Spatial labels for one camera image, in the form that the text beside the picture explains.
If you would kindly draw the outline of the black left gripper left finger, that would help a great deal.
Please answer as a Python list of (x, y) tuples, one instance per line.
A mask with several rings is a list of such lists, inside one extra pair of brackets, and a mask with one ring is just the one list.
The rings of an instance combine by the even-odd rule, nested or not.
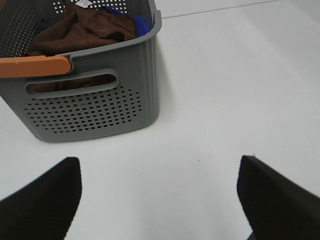
[(0, 238), (63, 240), (81, 196), (80, 161), (67, 157), (0, 201)]

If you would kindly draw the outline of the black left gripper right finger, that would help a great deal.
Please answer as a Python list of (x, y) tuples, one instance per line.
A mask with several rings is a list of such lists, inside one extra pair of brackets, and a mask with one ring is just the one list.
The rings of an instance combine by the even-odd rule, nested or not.
[(320, 198), (255, 156), (242, 156), (236, 190), (250, 240), (320, 238)]

